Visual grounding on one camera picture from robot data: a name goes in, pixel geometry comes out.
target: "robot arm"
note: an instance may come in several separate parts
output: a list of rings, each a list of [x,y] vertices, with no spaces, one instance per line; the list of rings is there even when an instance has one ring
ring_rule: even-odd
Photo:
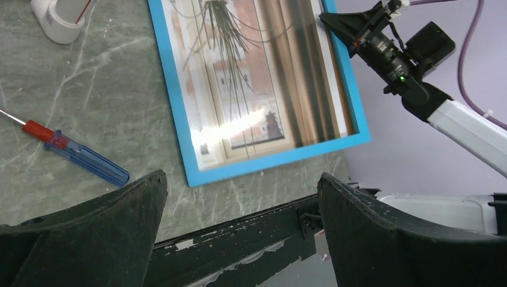
[[[455,101],[423,78],[455,49],[452,41],[430,22],[407,44],[390,21],[406,1],[379,2],[363,13],[322,13],[321,22],[388,84],[384,94],[399,94],[403,107],[507,178],[507,131]],[[382,30],[390,26],[401,50]]]

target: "table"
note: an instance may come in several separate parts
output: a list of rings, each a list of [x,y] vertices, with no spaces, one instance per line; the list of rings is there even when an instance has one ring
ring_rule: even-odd
[[[322,172],[348,181],[341,152],[189,188],[148,3],[98,0],[71,45],[50,41],[27,0],[0,2],[0,107],[52,129],[129,170],[167,173],[157,241],[316,192]],[[0,224],[66,209],[115,187],[44,152],[0,120]]]

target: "blue picture frame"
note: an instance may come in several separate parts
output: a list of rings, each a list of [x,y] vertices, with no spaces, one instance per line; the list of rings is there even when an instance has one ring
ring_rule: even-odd
[[[176,63],[173,57],[170,42],[171,39],[167,30],[162,1],[165,0],[148,0],[148,3],[158,43],[164,77],[166,80],[170,105],[172,107],[176,132],[178,134],[179,146],[184,161],[187,182],[190,187],[198,187],[204,184],[258,172],[260,170],[270,169],[283,164],[364,144],[371,140],[347,47],[333,35],[332,41],[334,51],[338,60],[338,67],[342,76],[341,78],[356,133],[345,138],[334,139],[261,158],[254,158],[223,167],[217,167],[215,169],[201,171],[198,167],[197,156],[191,140],[190,125],[187,120],[184,98],[182,97],[182,90],[178,80],[178,72],[176,70]],[[334,1],[335,0],[322,0],[324,11],[337,13],[338,11]]]

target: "lavender wall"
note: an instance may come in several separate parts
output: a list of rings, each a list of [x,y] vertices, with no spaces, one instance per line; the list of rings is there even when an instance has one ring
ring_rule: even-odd
[[[370,9],[377,0],[337,0],[341,13]],[[434,21],[456,42],[455,54],[426,81],[464,103],[457,85],[457,61],[477,0],[410,7],[394,19],[406,41]],[[486,0],[465,64],[465,85],[479,107],[507,121],[507,1]],[[491,194],[507,192],[507,179],[403,109],[399,97],[384,95],[385,84],[358,57],[353,60],[372,141],[346,151],[350,176],[386,193]]]

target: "picture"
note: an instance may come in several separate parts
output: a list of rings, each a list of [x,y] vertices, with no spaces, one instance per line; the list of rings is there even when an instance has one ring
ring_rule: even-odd
[[[199,170],[356,133],[321,0],[162,0]]]

